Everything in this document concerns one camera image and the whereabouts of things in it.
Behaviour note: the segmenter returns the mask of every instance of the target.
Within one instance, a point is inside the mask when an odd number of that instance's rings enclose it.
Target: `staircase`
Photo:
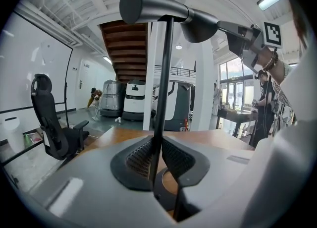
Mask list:
[[[147,24],[123,20],[100,25],[106,49],[118,81],[146,80]]]

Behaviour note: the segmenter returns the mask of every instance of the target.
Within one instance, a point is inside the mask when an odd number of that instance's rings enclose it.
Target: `black table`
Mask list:
[[[250,121],[254,121],[255,120],[256,123],[254,125],[253,132],[252,132],[252,137],[250,139],[249,144],[252,143],[253,137],[254,137],[254,133],[255,133],[255,129],[256,129],[256,125],[257,125],[257,122],[258,122],[258,113],[219,109],[218,110],[218,119],[217,119],[216,129],[219,128],[220,118],[227,119],[227,120],[230,120],[232,122],[237,123],[236,127],[234,129],[234,132],[232,134],[232,136],[234,136],[234,137],[238,137],[238,131],[239,131],[239,128],[241,126],[241,123],[250,122]]]

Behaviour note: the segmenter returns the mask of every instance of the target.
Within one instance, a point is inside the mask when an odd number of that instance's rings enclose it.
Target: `bracelet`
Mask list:
[[[265,65],[265,67],[263,68],[263,71],[267,72],[267,71],[270,71],[271,69],[273,69],[275,67],[277,61],[278,61],[278,54],[277,54],[276,49],[275,49],[273,52],[272,58],[269,60],[267,65]]]

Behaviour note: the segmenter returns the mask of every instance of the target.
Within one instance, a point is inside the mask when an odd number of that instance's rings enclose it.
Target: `railing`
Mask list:
[[[154,73],[160,74],[161,71],[162,71],[162,66],[160,66],[160,65],[154,66]],[[196,72],[194,72],[193,70],[190,70],[190,69],[185,69],[185,68],[171,67],[170,74],[183,76],[183,77],[196,78]]]

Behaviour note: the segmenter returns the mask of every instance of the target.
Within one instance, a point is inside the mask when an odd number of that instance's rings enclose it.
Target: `white ceiling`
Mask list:
[[[79,37],[91,49],[96,47],[99,54],[105,50],[98,25],[120,19],[119,0],[27,0],[42,13],[49,16],[68,33]],[[258,0],[176,0],[190,7],[197,8],[215,15],[219,20],[236,22],[246,26],[253,23],[262,25],[263,21],[273,21],[282,25],[284,47],[280,51],[287,58],[293,59],[298,50],[298,38],[292,22],[288,0],[281,0],[269,9],[261,11],[257,6]],[[83,39],[85,34],[90,40]],[[163,32],[158,40],[164,41]],[[226,37],[221,32],[212,38],[215,62],[231,58],[227,47]],[[173,65],[181,59],[193,60],[188,55],[190,44],[185,41],[179,24],[174,28],[174,45],[181,44],[183,49],[172,52]]]

